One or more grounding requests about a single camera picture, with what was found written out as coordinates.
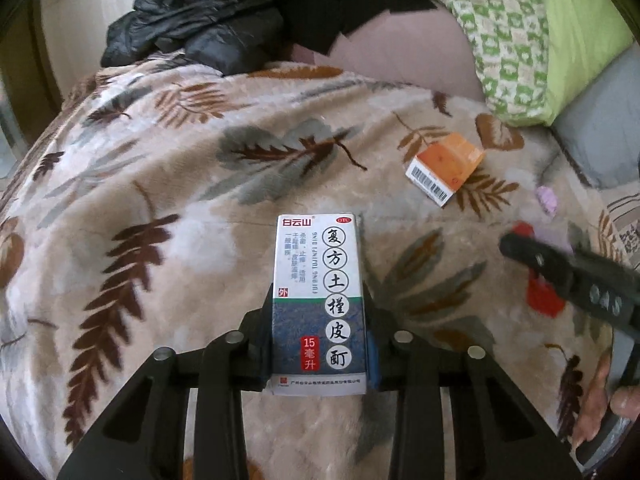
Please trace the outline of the person's right hand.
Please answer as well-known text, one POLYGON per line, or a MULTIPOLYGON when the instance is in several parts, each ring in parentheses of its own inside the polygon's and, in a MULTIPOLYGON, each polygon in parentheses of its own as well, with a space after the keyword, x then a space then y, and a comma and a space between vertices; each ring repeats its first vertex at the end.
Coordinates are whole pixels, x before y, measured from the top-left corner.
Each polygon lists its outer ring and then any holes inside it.
POLYGON ((614 415, 636 420, 640 412, 640 391, 638 386, 620 387, 608 394, 605 386, 610 374, 612 350, 602 353, 596 372, 582 397, 582 406, 572 433, 572 448, 577 450, 584 442, 592 441, 598 434, 606 410, 614 415))

